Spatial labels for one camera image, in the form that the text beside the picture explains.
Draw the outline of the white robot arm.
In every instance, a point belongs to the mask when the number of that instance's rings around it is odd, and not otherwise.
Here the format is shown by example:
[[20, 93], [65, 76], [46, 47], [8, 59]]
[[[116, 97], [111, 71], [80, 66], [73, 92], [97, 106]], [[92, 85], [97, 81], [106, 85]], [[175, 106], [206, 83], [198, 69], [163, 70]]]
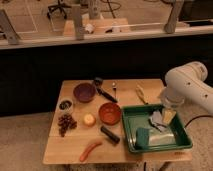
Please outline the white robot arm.
[[200, 105], [213, 115], [213, 88], [205, 83], [206, 66], [194, 61], [170, 69], [165, 75], [166, 87], [159, 98], [166, 108], [178, 108], [186, 99]]

